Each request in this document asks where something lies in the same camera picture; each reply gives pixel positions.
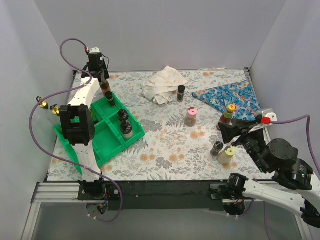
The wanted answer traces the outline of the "dark round-cap bottle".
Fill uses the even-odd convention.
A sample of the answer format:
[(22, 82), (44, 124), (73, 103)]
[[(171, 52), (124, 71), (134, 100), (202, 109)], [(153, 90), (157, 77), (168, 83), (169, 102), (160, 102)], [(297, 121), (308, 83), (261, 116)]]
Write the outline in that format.
[(220, 151), (224, 148), (224, 143), (221, 142), (221, 141), (216, 141), (214, 144), (213, 144), (213, 147), (210, 151), (210, 154), (212, 157), (216, 157)]

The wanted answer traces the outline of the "gold-cap pepper grinder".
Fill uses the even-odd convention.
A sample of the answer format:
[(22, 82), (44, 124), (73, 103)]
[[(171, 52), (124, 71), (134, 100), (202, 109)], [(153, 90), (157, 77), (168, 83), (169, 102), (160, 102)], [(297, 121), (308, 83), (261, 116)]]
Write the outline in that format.
[(111, 108), (114, 108), (116, 106), (116, 102), (115, 102), (115, 99), (114, 99), (114, 95), (111, 91), (107, 91), (105, 94), (104, 94), (109, 106)]

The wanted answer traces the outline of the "pink-lid spice jar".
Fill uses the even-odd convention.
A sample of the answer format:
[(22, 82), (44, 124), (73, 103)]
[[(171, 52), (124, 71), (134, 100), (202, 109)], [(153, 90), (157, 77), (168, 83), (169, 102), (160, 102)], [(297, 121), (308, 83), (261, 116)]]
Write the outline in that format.
[(190, 107), (187, 110), (186, 117), (184, 119), (184, 124), (187, 127), (193, 127), (196, 124), (197, 113), (198, 113), (198, 111), (197, 111), (197, 109), (195, 107)]

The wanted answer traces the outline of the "small black-cap spice jar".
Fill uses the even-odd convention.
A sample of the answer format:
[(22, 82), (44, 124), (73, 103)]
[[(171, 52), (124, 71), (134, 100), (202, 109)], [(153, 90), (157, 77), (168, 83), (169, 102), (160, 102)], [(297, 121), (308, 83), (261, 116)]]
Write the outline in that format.
[(123, 123), (123, 122), (127, 122), (129, 120), (129, 113), (127, 110), (121, 108), (118, 112), (117, 112), (117, 119)]

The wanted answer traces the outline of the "black-lid seasoning shaker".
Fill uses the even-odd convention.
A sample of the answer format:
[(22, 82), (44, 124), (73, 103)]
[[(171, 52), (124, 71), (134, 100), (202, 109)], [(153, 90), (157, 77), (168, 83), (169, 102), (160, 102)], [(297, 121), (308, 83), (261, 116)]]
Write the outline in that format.
[(186, 87), (184, 85), (179, 85), (177, 89), (177, 101), (182, 102), (184, 100)]

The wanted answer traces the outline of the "clear gold-spout oil bottle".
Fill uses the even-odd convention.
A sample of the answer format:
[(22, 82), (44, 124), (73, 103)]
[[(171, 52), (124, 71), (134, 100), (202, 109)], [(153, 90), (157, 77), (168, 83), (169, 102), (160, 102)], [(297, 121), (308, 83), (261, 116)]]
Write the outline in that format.
[(49, 114), (49, 121), (50, 123), (55, 126), (61, 123), (60, 120), (60, 107), (58, 104), (54, 104), (50, 106), (50, 114)]

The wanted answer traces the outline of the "black-cap white powder bottle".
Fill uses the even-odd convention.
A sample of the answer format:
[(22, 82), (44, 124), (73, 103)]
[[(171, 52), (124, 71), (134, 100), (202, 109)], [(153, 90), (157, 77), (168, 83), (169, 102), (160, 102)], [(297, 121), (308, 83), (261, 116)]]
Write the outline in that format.
[(133, 137), (133, 128), (132, 128), (132, 125), (131, 125), (129, 122), (127, 122), (127, 121), (124, 121), (124, 122), (121, 123), (121, 125), (120, 125), (120, 131), (121, 131), (122, 137), (123, 137), (126, 141)]

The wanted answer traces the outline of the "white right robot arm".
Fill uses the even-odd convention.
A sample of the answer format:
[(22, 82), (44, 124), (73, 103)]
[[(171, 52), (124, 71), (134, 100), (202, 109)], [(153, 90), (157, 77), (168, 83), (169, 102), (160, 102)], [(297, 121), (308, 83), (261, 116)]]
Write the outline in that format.
[(233, 147), (243, 146), (262, 173), (273, 173), (272, 180), (286, 191), (265, 186), (239, 173), (230, 174), (225, 185), (215, 193), (224, 199), (240, 197), (262, 200), (283, 208), (308, 225), (320, 226), (320, 180), (313, 168), (298, 157), (299, 151), (283, 138), (269, 143), (264, 140), (263, 129), (279, 124), (267, 116), (254, 121), (235, 120), (233, 124), (219, 123), (223, 142)]

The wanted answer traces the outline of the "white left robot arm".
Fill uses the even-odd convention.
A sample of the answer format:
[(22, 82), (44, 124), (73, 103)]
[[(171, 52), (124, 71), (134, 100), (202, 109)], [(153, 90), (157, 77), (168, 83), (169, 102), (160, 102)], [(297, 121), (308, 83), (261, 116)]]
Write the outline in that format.
[(106, 63), (100, 49), (94, 47), (88, 51), (88, 63), (85, 71), (92, 75), (82, 75), (81, 86), (72, 100), (59, 109), (60, 123), (63, 137), (68, 140), (74, 149), (78, 163), (82, 165), (83, 191), (91, 195), (95, 200), (101, 200), (106, 196), (106, 187), (100, 177), (101, 170), (98, 167), (93, 139), (95, 136), (95, 124), (90, 112), (93, 99), (100, 89), (99, 81), (105, 80)]

